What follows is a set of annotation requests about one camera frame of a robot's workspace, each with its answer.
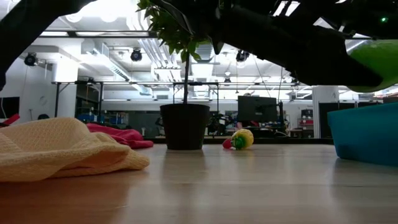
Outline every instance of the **potted plant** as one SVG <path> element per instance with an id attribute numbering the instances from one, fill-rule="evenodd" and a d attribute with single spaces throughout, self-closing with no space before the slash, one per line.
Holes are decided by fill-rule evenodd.
<path id="1" fill-rule="evenodd" d="M 169 53 L 181 53 L 181 61 L 185 62 L 183 103 L 163 105 L 160 107 L 166 143 L 168 149 L 189 150 L 201 149 L 206 125 L 210 117 L 210 108 L 205 105 L 188 104 L 188 75 L 190 57 L 200 59 L 195 52 L 200 44 L 208 43 L 206 38 L 189 33 L 164 9 L 149 0 L 141 0 L 140 10 L 145 9 L 145 17 L 151 16 L 151 31 L 158 34 L 162 44 L 169 46 Z"/>

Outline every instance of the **plant stem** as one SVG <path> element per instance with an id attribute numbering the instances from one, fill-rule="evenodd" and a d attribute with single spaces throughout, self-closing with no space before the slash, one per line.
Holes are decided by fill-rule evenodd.
<path id="1" fill-rule="evenodd" d="M 184 101 L 183 104 L 188 103 L 188 76 L 189 76 L 189 59 L 190 54 L 187 53 L 187 59 L 185 61 L 185 79 L 184 79 Z"/>

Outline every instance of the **black plant pot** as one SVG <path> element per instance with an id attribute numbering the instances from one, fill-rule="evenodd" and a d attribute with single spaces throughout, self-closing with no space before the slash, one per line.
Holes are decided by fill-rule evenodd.
<path id="1" fill-rule="evenodd" d="M 201 149 L 210 118 L 210 107 L 194 104 L 163 105 L 160 106 L 160 113 L 167 149 Z"/>

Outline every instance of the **red cloth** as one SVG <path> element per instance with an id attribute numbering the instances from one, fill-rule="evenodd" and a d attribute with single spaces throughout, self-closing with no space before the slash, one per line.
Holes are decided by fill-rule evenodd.
<path id="1" fill-rule="evenodd" d="M 108 134 L 118 143 L 130 146 L 132 149 L 143 149 L 154 146 L 152 141 L 144 141 L 142 135 L 133 129 L 119 130 L 98 124 L 87 124 L 87 128 L 91 133 L 101 132 Z"/>

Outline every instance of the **red object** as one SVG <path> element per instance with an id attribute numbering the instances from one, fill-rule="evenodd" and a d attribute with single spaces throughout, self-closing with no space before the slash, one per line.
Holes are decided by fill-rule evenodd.
<path id="1" fill-rule="evenodd" d="M 10 125 L 10 124 L 16 122 L 19 118 L 20 118 L 19 114 L 14 114 L 14 115 L 12 115 L 12 117 L 3 121 L 3 124 Z"/>
<path id="2" fill-rule="evenodd" d="M 231 149 L 232 148 L 232 142 L 230 139 L 225 139 L 223 142 L 223 147 L 224 149 Z"/>
<path id="3" fill-rule="evenodd" d="M 87 124 L 87 128 L 91 133 L 101 132 L 108 134 L 118 143 L 130 146 L 132 149 L 143 149 L 154 146 L 152 141 L 145 141 L 142 135 L 133 129 L 119 130 L 98 124 Z"/>

